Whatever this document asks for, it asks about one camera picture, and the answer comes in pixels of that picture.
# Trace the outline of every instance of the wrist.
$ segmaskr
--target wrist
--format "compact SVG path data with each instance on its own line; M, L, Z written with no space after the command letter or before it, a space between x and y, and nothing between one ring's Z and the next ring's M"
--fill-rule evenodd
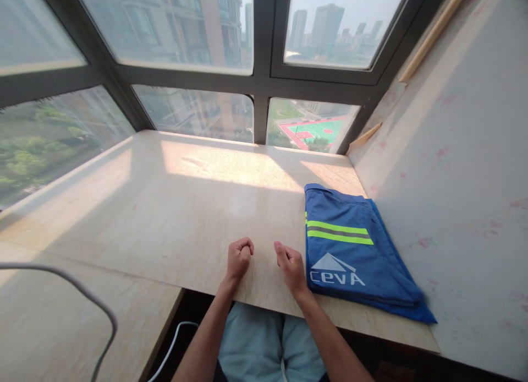
M220 283L218 291L226 291L230 296L234 297L238 286L240 286L241 279L238 279L234 276L226 276Z
M308 286L299 287L298 289L292 291L291 295L293 296L293 299L297 302L297 304L314 296Z

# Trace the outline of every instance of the forearm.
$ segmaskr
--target forearm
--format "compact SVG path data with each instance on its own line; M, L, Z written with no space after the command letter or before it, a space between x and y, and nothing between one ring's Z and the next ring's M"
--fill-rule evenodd
M172 382L210 382L238 283L224 280L185 352Z
M295 296L332 382L373 382L354 351L308 289Z

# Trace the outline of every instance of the glass pane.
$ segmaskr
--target glass pane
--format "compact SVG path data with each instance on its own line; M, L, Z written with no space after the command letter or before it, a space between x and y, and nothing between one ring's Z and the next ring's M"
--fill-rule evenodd
M402 0L291 0L284 62L369 69Z
M122 64L253 72L253 0L83 0Z
M245 95L132 87L158 130L253 142L253 101Z
M102 86L0 111L0 210L132 134Z
M360 107L318 101L269 101L266 144L335 154Z
M0 0L0 76L85 64L43 0Z

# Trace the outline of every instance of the green court surface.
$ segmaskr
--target green court surface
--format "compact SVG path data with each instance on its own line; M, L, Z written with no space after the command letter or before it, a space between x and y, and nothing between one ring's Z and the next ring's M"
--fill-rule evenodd
M308 140L315 137L323 137L328 139L332 144L341 129L343 119L330 122L314 122L301 125L288 126L288 129L301 140Z

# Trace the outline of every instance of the gray cable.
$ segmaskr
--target gray cable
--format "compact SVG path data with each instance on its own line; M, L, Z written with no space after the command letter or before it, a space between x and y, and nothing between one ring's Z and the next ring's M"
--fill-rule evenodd
M97 380L97 375L99 373L101 363L103 362L106 352L108 352L108 349L110 348L110 345L112 344L116 336L116 333L117 333L117 317L116 315L114 315L112 310L108 306L106 306L99 298L97 298L95 294L91 293L90 290L88 290L76 277L72 276L71 274L61 269L55 268L53 266L39 265L39 264L32 264L32 263L0 263L0 269L32 269L32 270L41 270L44 272L53 273L69 281L77 290L79 290L79 292L82 295L84 295L91 302L93 302L98 307L100 307L103 312L106 313L106 316L108 316L108 318L110 319L110 323L112 323L112 335L110 336L110 339L108 340L108 343L106 344L106 347L104 348L103 352L99 356L99 360L97 360L97 364L95 365L95 368L93 369L91 382L95 382Z

